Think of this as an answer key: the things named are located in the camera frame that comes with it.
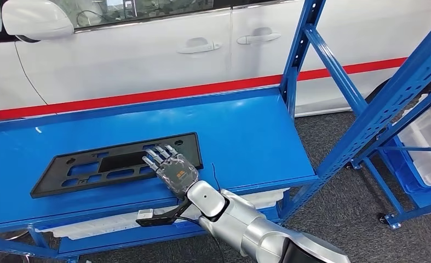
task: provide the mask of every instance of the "shelf caster wheel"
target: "shelf caster wheel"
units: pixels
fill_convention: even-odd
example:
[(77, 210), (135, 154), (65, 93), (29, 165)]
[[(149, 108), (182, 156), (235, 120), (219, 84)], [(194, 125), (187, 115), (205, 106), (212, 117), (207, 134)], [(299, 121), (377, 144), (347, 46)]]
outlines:
[(353, 160), (350, 160), (350, 162), (346, 163), (346, 165), (344, 167), (346, 167), (346, 169), (350, 170), (350, 169), (354, 169), (354, 170), (359, 170), (360, 168), (362, 168), (362, 166), (360, 164), (354, 165), (352, 163)]
[(401, 227), (401, 223), (393, 223), (390, 224), (388, 222), (389, 218), (393, 218), (394, 215), (393, 214), (389, 214), (389, 215), (385, 215), (384, 213), (379, 213), (378, 214), (378, 221), (382, 224), (388, 225), (391, 229), (398, 229)]
[(380, 223), (385, 224), (385, 225), (389, 225), (388, 220), (386, 220), (386, 214), (384, 214), (384, 213), (378, 213), (377, 216), (378, 216), (378, 221)]

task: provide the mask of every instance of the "red stripe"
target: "red stripe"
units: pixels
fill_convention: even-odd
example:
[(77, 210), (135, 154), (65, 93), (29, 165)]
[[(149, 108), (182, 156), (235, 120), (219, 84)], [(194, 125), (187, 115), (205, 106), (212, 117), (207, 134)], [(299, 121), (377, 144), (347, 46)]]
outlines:
[[(406, 58), (389, 59), (375, 62), (367, 62), (361, 64), (348, 65), (344, 70), (348, 74), (361, 73), (367, 71), (383, 70), (386, 68), (399, 67)], [(326, 78), (330, 73), (326, 68), (319, 70), (302, 71), (297, 78), (298, 81), (308, 79)], [(8, 110), (0, 110), (0, 121), (5, 119), (16, 119), (21, 117), (60, 113), (67, 111), (80, 111), (92, 108), (102, 108), (110, 106), (118, 106), (125, 104), (133, 104), (146, 101), (165, 100), (172, 98), (180, 98), (186, 96), (194, 96), (209, 93), (227, 92), (231, 90), (239, 90), (246, 88), (254, 88), (265, 85), (278, 84), (281, 81), (281, 75), (241, 79), (238, 81), (221, 82), (214, 84), (205, 84), (177, 89), (159, 90), (155, 92), (144, 92), (136, 94), (128, 94), (121, 96), (113, 96), (100, 99), (80, 100), (63, 102), (50, 105), (31, 106), (23, 108), (11, 108)]]

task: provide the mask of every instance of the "side mirror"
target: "side mirror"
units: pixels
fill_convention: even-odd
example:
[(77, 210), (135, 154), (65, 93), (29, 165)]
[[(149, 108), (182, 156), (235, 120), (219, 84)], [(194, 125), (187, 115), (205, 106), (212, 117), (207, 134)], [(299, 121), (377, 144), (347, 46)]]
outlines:
[(9, 0), (2, 6), (2, 21), (9, 35), (21, 40), (45, 40), (73, 34), (65, 12), (48, 0)]

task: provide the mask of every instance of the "car door handle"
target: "car door handle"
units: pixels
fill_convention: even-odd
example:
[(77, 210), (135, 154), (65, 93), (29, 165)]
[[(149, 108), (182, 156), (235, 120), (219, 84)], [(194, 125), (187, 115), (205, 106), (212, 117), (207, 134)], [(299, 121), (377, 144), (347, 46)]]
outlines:
[(176, 50), (180, 54), (194, 54), (201, 52), (214, 51), (222, 46), (221, 43), (216, 43), (214, 41), (207, 41), (203, 37), (191, 38), (186, 41), (186, 46)]
[(272, 41), (279, 37), (281, 37), (280, 33), (270, 33), (270, 34), (261, 35), (261, 36), (243, 36), (238, 38), (236, 42), (238, 42), (238, 44), (241, 44), (241, 45), (248, 45), (248, 44), (254, 44), (259, 42)]

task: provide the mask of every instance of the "robotic hand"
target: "robotic hand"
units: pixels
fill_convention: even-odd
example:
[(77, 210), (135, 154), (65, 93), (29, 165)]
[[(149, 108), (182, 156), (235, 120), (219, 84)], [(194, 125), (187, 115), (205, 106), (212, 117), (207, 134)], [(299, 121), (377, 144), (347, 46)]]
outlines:
[(348, 263), (343, 251), (307, 233), (283, 228), (266, 219), (247, 200), (222, 189), (216, 191), (199, 180), (196, 168), (169, 145), (147, 149), (143, 160), (156, 171), (167, 187), (183, 202), (176, 209), (156, 215), (153, 209), (140, 210), (141, 226), (172, 224), (191, 204), (201, 212), (199, 224), (213, 236), (223, 239), (242, 256), (258, 263)]

